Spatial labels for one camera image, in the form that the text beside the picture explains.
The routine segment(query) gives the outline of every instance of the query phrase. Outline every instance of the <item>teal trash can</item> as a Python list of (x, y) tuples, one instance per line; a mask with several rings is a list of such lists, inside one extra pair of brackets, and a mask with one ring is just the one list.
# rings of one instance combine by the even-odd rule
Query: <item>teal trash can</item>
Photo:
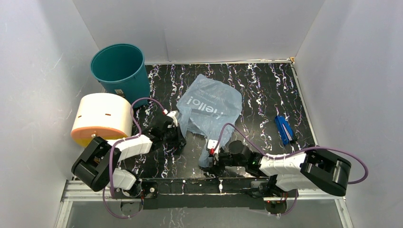
[[(108, 93), (130, 103), (150, 96), (150, 82), (142, 51), (131, 44), (115, 44), (100, 50), (91, 60), (91, 72)], [(135, 108), (147, 104), (139, 101)]]

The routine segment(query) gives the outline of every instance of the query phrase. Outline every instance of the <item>black and white patterned floor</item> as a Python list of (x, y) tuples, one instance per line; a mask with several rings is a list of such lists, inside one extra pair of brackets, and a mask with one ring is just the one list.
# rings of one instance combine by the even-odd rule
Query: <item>black and white patterned floor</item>
[[(222, 81), (242, 94), (243, 109), (236, 121), (239, 127), (263, 151), (271, 154), (290, 153), (314, 144), (311, 129), (289, 63), (258, 64), (192, 64), (146, 66), (151, 84), (151, 97), (168, 110), (176, 104), (198, 74)], [(141, 126), (153, 124), (160, 114), (154, 103), (136, 112)], [(274, 122), (276, 115), (285, 116), (298, 137), (297, 144), (283, 146)], [(230, 139), (243, 140), (235, 132)], [(141, 178), (204, 178), (198, 159), (205, 139), (190, 132), (181, 152), (161, 148), (146, 155), (135, 156), (120, 163)], [(243, 168), (227, 168), (223, 177), (250, 177)]]

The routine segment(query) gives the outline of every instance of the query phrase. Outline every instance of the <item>light blue plastic bag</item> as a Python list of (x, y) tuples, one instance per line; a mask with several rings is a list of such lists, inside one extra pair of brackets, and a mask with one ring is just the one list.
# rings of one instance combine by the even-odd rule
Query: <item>light blue plastic bag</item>
[[(178, 121), (184, 137), (186, 131), (190, 131), (217, 140), (224, 124), (234, 124), (240, 115), (242, 95), (231, 86), (200, 74), (179, 99), (176, 107), (180, 113)], [(233, 128), (225, 128), (220, 146), (228, 142), (233, 132)], [(209, 153), (204, 147), (199, 165), (208, 167), (209, 162)]]

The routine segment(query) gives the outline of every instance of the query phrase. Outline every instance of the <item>orange and white cylinder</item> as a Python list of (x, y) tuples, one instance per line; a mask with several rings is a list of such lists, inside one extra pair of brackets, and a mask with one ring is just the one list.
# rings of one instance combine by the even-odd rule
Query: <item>orange and white cylinder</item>
[(121, 139), (132, 134), (130, 103), (108, 93), (89, 94), (81, 99), (71, 137), (80, 146), (100, 136), (105, 140)]

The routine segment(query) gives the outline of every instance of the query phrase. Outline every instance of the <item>white wall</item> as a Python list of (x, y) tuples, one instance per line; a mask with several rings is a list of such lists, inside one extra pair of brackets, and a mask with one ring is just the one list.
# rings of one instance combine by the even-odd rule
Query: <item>white wall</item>
[(369, 166), (347, 190), (357, 228), (403, 226), (402, 21), (401, 0), (327, 0), (296, 57), (319, 143)]
[(132, 43), (148, 63), (297, 54), (324, 0), (73, 0), (98, 47)]
[(53, 227), (80, 148), (78, 103), (101, 87), (98, 51), (71, 0), (0, 2), (0, 223)]

